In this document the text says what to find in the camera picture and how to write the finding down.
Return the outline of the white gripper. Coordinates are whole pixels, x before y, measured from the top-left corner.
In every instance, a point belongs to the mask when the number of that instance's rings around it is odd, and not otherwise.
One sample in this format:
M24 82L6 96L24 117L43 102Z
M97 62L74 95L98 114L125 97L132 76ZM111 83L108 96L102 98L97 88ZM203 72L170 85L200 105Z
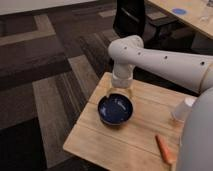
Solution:
M129 88L132 84L132 79L128 78L128 79L124 79L124 78L119 78L116 75L112 75L111 78L111 83L113 87L110 87L107 92L106 92L106 97L108 98L115 90L116 88L122 88L125 89L125 92L128 96L128 98L132 98L133 97L133 93L131 88Z

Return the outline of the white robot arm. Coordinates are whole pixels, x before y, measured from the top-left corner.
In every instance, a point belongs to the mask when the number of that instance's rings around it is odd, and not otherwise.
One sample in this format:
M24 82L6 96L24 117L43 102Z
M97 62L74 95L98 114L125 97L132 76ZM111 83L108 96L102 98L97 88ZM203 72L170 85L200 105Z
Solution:
M128 88L142 68L199 95L184 124L176 171L213 171L213 56L145 48L131 35L112 41L112 85Z

